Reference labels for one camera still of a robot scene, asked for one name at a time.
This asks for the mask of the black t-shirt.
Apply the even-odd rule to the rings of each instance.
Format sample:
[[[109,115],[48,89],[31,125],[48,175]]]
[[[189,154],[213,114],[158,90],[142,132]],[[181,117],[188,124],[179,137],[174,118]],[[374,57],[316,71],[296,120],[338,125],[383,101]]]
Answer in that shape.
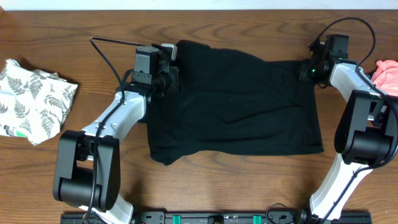
[[[200,151],[291,156],[323,151],[314,85],[296,60],[266,62],[181,40],[180,89],[147,110],[150,157],[166,166]]]

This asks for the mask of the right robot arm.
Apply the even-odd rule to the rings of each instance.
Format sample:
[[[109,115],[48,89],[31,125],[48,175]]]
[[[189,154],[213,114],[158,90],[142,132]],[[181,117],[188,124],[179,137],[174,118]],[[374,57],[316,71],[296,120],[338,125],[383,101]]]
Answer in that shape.
[[[397,97],[380,90],[357,62],[338,58],[318,65],[346,101],[336,129],[336,157],[297,223],[339,223],[359,183],[397,155]]]

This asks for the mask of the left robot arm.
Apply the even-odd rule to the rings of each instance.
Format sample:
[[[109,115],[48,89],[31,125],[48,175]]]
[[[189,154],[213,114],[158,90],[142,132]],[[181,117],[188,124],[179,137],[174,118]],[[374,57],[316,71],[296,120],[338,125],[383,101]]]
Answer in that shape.
[[[61,223],[133,223],[134,207],[119,193],[120,145],[155,97],[178,91],[174,44],[139,46],[134,68],[118,78],[112,103],[80,131],[66,130],[58,145],[55,200],[78,207]]]

